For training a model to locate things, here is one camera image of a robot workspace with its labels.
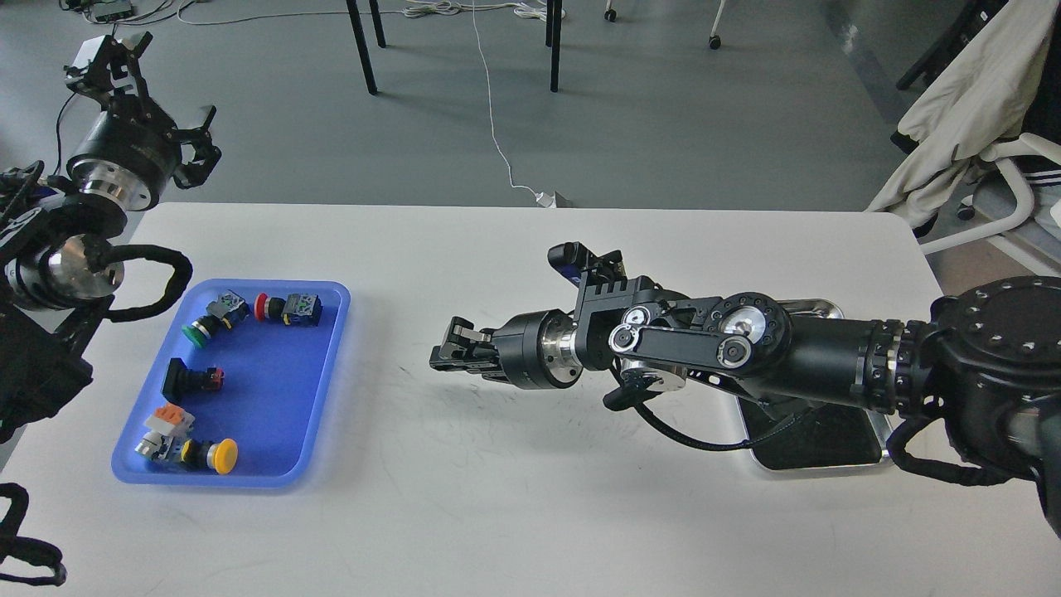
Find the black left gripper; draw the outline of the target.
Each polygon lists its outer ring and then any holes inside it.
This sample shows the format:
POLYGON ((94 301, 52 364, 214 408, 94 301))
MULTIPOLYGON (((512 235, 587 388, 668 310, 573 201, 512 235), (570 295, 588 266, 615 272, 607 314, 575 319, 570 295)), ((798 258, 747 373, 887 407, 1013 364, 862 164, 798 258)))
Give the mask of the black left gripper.
POLYGON ((65 173, 80 192, 114 201, 125 211, 154 208, 171 175, 182 190, 205 185, 222 158, 210 131, 215 105, 204 107, 206 116, 195 128, 171 129, 172 143, 162 133, 141 125, 154 122, 154 101, 139 65, 153 39, 149 32, 122 39, 114 34, 87 39, 65 66, 65 87, 101 107, 65 173), (189 162, 178 162, 178 146, 192 148, 189 162))

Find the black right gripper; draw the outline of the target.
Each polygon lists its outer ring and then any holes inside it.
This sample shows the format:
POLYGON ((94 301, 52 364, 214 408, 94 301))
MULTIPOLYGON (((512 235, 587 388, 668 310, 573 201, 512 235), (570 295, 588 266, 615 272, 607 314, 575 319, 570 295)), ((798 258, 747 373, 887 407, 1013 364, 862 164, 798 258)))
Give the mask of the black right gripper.
POLYGON ((443 329, 443 347, 479 347, 455 357, 432 349, 429 366, 435 371, 465 371, 486 381, 506 382, 526 390, 567 389, 579 380, 581 362, 574 351, 576 326, 564 311, 552 309, 515 316, 499 329, 476 329, 453 317, 443 329))

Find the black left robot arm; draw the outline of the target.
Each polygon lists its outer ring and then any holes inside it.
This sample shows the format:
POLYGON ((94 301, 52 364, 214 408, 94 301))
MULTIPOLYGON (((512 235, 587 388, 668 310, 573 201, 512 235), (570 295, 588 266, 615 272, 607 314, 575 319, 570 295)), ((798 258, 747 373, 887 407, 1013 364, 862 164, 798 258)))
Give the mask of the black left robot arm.
POLYGON ((149 95, 140 32, 87 39, 65 86, 101 112, 63 174, 41 160, 2 173, 1 434, 3 443, 49 419, 91 383, 83 355, 103 321, 164 313, 190 283, 191 261, 158 245, 114 245, 131 212, 154 208, 167 185, 205 185, 222 153, 207 106, 182 129, 149 95))

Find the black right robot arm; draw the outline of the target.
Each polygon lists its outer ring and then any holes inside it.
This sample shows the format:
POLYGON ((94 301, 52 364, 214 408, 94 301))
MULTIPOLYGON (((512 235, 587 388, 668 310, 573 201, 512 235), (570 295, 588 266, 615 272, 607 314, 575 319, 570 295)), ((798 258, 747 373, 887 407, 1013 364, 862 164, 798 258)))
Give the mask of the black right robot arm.
POLYGON ((572 313, 498 329, 454 318, 429 356, 522 389, 566 389, 612 371, 606 407, 632 408, 674 441, 647 402, 693 379, 766 407, 773 398, 901 416, 887 453, 903 471, 977 487, 1034 482, 1059 529, 1059 280, 1024 276, 933 302, 926 322, 795 314, 764 294, 689 298, 647 276, 584 273, 572 313))

